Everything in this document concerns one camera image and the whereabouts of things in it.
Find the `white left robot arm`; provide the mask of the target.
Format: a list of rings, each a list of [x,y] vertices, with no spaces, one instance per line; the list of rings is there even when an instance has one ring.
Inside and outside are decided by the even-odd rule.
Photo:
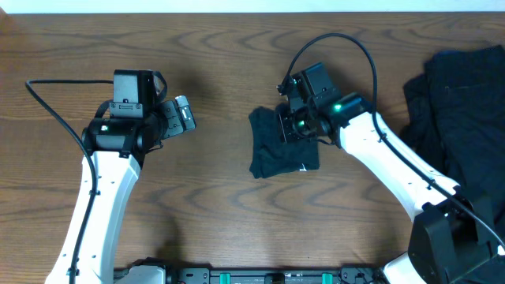
[[[80,191],[64,245],[48,283],[113,283],[114,258],[126,205],[144,157],[196,128],[183,95],[156,106],[104,102],[82,141]]]

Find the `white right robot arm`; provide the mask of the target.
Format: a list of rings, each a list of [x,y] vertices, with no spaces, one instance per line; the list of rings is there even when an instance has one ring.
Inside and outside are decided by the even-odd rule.
[[[380,268],[384,283],[454,283],[504,254],[486,195],[463,195],[407,147],[361,95],[288,95],[281,138],[328,136],[394,195],[413,227],[408,249]]]

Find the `dark green t-shirt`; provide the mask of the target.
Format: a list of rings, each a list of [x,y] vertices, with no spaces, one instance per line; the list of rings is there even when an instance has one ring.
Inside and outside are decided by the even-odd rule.
[[[249,115],[253,134],[249,171],[254,178],[270,178],[278,174],[320,168],[318,143],[315,140],[283,142],[278,124],[279,115],[288,110],[289,107],[282,103],[274,110],[257,107]]]

